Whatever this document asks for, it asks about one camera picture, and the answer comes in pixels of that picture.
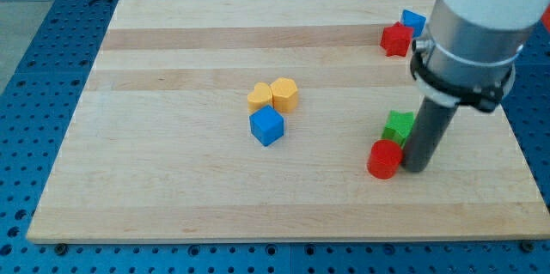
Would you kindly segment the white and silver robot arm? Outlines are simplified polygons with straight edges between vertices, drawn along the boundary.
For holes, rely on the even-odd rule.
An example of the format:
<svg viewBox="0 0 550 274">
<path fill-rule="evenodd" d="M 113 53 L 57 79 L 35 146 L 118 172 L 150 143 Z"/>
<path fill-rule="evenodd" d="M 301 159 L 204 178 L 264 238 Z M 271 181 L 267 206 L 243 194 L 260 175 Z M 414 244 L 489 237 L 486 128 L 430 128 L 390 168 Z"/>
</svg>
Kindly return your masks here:
<svg viewBox="0 0 550 274">
<path fill-rule="evenodd" d="M 442 107 L 492 112 L 511 91 L 515 61 L 549 0 L 436 0 L 412 43 L 412 76 Z"/>
</svg>

